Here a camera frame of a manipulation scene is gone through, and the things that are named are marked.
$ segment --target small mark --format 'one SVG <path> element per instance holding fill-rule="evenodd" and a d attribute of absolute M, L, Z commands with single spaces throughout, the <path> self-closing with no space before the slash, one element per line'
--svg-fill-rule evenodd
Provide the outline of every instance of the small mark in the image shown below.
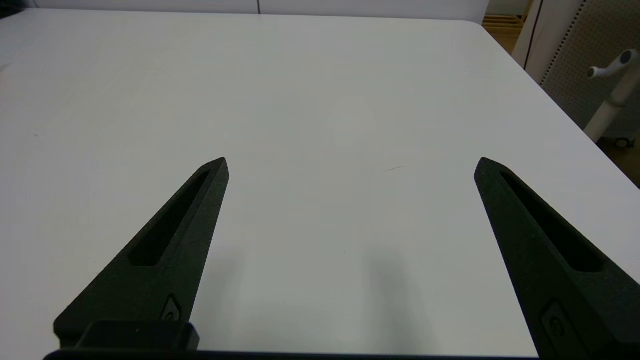
<path fill-rule="evenodd" d="M 392 167 L 392 168 L 390 168 L 389 170 L 385 170 L 385 171 L 383 171 L 383 172 L 388 172 L 388 171 L 391 171 L 391 170 L 395 170 L 395 169 L 397 169 L 397 168 L 402 168 L 402 167 Z"/>

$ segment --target table surface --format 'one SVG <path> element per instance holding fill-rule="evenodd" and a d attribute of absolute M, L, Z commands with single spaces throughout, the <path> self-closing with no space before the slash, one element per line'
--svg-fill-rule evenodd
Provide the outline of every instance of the table surface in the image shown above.
<path fill-rule="evenodd" d="M 201 349 L 534 356 L 474 182 L 514 170 L 640 279 L 637 188 L 477 24 L 28 10 L 0 22 L 0 352 L 201 165 Z"/>

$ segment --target white stand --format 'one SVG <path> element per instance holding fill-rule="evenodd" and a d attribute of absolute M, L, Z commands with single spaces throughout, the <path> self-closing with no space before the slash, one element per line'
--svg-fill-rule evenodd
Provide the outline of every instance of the white stand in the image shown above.
<path fill-rule="evenodd" d="M 618 86 L 613 90 L 611 96 L 606 99 L 598 111 L 593 115 L 584 133 L 593 141 L 597 142 L 605 133 L 611 122 L 618 116 L 618 113 L 625 107 L 627 99 L 640 83 L 640 61 L 636 50 L 626 50 L 616 58 L 606 69 L 591 67 L 587 77 L 608 78 L 624 69 L 627 73 L 620 79 Z"/>

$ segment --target wooden floor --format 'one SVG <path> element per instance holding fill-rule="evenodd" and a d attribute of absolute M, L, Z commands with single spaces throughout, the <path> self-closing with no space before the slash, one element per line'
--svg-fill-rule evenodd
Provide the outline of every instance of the wooden floor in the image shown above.
<path fill-rule="evenodd" d="M 498 41 L 507 53 L 511 54 L 516 46 L 524 21 L 515 15 L 487 15 L 482 26 Z"/>
<path fill-rule="evenodd" d="M 509 53 L 516 46 L 524 22 L 517 16 L 488 15 L 483 27 Z M 620 149 L 614 139 L 603 138 L 598 147 L 640 188 L 640 142 L 638 147 Z"/>

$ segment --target caster wheel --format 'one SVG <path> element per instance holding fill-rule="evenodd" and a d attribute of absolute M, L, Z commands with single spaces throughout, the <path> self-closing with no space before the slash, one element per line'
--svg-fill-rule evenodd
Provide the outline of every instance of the caster wheel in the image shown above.
<path fill-rule="evenodd" d="M 626 147 L 633 147 L 633 142 L 627 138 L 617 138 L 616 139 L 616 147 L 619 147 L 620 149 L 626 148 Z"/>

